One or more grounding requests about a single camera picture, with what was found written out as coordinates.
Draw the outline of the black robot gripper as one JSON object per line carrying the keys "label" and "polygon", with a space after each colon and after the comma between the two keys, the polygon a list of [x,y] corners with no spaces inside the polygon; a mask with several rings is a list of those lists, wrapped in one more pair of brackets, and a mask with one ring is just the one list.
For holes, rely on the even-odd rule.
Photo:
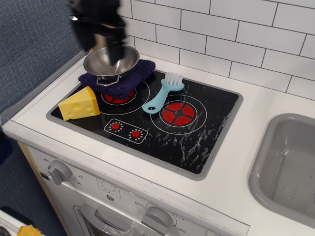
{"label": "black robot gripper", "polygon": [[95,33],[106,37],[110,65],[124,57],[125,22],[118,15],[119,0],[70,0],[71,23],[85,51],[96,46]]}

